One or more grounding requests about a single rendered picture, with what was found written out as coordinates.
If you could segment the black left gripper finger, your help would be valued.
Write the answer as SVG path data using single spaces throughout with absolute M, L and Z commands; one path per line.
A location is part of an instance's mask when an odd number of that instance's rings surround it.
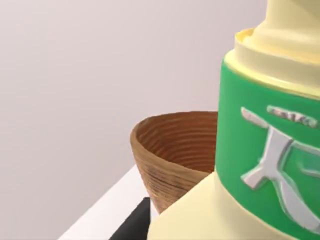
M 147 240 L 151 223 L 151 200 L 144 197 L 109 240 Z

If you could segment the cream and green bottle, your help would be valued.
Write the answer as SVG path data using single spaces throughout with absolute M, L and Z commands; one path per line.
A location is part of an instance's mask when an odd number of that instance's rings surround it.
M 320 240 L 320 0 L 267 0 L 220 71 L 214 171 L 147 240 Z

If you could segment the brown wooden bowl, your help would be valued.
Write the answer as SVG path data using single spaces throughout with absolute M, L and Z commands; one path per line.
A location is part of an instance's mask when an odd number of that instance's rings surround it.
M 135 164 L 159 214 L 214 171 L 217 120 L 216 111 L 174 112 L 132 129 Z

